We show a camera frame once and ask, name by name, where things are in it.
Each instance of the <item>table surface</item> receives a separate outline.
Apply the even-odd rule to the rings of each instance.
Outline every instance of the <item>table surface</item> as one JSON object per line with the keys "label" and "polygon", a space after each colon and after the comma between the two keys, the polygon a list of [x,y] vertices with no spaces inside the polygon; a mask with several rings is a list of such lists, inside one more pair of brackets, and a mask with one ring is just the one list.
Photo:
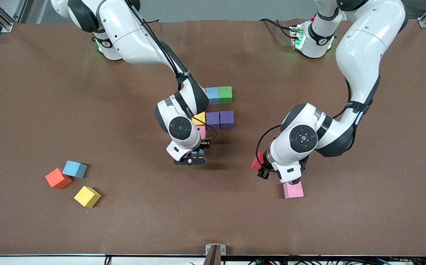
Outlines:
{"label": "table surface", "polygon": [[[410,21],[383,56],[353,148],[313,153],[305,197],[285,200],[249,168],[255,146],[296,104],[341,110],[335,46],[308,59],[263,22],[152,27],[203,87],[233,87],[208,110],[235,111],[235,128],[208,165],[175,166],[154,118],[177,87],[167,67],[104,59],[75,25],[14,25],[0,40],[0,254],[426,255],[426,29]],[[67,160],[88,164],[85,178],[50,188]],[[73,199],[82,186],[102,194],[94,208]]]}

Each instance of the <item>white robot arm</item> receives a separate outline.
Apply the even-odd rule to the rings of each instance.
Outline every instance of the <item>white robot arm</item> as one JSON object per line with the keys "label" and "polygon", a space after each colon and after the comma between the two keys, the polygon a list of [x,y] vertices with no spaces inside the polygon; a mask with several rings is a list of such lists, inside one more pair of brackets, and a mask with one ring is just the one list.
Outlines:
{"label": "white robot arm", "polygon": [[[259,176],[265,179],[269,171],[276,172],[282,183],[296,184],[300,181],[308,155],[313,150],[323,156],[339,156],[350,148],[355,139],[356,127],[371,105],[380,82],[381,57],[407,21],[400,0],[314,2],[321,2],[320,8],[328,7],[329,12],[321,15],[329,15],[334,7],[338,7],[354,22],[336,51],[337,65],[346,78],[350,97],[340,113],[342,117],[339,121],[309,103],[299,104],[288,113],[280,126],[280,135],[264,153],[262,169],[259,171]],[[326,34],[315,25],[318,21],[324,24],[318,15],[313,23],[308,24],[308,28],[320,32],[322,36],[331,36],[332,39],[337,27],[334,27],[334,21],[327,20],[327,25],[323,25]],[[301,52],[307,56],[322,56],[326,50],[319,46],[319,40],[316,42],[312,37],[309,38],[306,32]]]}
{"label": "white robot arm", "polygon": [[139,14],[138,0],[52,0],[54,9],[79,28],[92,32],[100,51],[111,60],[130,64],[164,64],[175,73],[178,91],[159,102],[156,119],[172,141],[167,152],[180,165],[204,165],[190,153],[208,148],[191,117],[206,110],[209,100],[202,87],[174,54],[159,41]]}

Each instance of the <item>colored block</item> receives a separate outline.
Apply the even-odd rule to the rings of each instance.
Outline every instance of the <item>colored block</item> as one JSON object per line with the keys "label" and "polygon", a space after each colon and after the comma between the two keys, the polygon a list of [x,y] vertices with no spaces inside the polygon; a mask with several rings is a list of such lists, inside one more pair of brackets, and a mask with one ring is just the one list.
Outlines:
{"label": "colored block", "polygon": [[[195,115],[194,116],[195,118],[197,118],[197,119],[199,119],[200,121],[202,121],[202,122],[204,122],[204,123],[206,123],[206,120],[205,120],[205,112],[203,111],[202,113],[198,113],[197,115]],[[193,124],[195,124],[195,125],[197,125],[197,126],[199,126],[199,125],[203,125],[203,126],[205,126],[205,124],[203,124],[203,123],[201,123],[201,122],[199,122],[199,121],[197,121],[196,119],[194,119],[194,118],[192,118],[192,122],[193,122]]]}
{"label": "colored block", "polygon": [[220,111],[220,128],[234,128],[234,111]]}
{"label": "colored block", "polygon": [[291,185],[290,183],[283,183],[283,190],[285,191],[285,198],[304,197],[301,181],[295,185]]}
{"label": "colored block", "polygon": [[233,103],[233,88],[230,86],[220,86],[220,104]]}
{"label": "colored block", "polygon": [[219,112],[207,112],[206,113],[206,124],[209,126],[220,129],[220,113]]}
{"label": "colored block", "polygon": [[205,155],[205,150],[204,149],[199,149],[198,152],[197,151],[192,151],[192,155],[193,156],[196,156],[196,155],[204,156]]}
{"label": "colored block", "polygon": [[51,173],[47,174],[45,178],[50,184],[50,187],[57,188],[58,190],[61,190],[72,182],[70,176],[64,175],[59,168],[56,168]]}
{"label": "colored block", "polygon": [[[262,163],[262,165],[264,164],[264,152],[259,152],[257,154],[257,156],[259,157],[259,161]],[[255,171],[259,171],[262,166],[259,164],[259,162],[257,161],[257,157],[254,157],[254,161],[252,162],[251,168]]]}
{"label": "colored block", "polygon": [[202,140],[206,139],[206,127],[205,126],[198,126],[197,129],[198,129],[198,132],[200,133],[200,138]]}
{"label": "colored block", "polygon": [[206,95],[210,100],[210,105],[215,105],[220,103],[220,88],[219,87],[207,87]]}
{"label": "colored block", "polygon": [[83,186],[81,190],[75,195],[74,199],[84,207],[93,207],[94,204],[102,197],[93,188]]}
{"label": "colored block", "polygon": [[63,169],[63,174],[82,179],[87,166],[78,162],[68,160]]}

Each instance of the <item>floor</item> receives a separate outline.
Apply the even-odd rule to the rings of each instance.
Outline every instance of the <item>floor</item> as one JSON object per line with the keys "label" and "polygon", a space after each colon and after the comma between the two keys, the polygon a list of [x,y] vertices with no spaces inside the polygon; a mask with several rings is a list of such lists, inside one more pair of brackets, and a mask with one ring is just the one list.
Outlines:
{"label": "floor", "polygon": [[[426,12],[426,0],[403,0],[408,17],[416,19]],[[25,22],[63,24],[71,21],[60,17],[49,0],[34,0]],[[151,0],[141,2],[146,20],[179,22],[184,20],[290,20],[309,18],[316,12],[313,2],[303,0]]]}

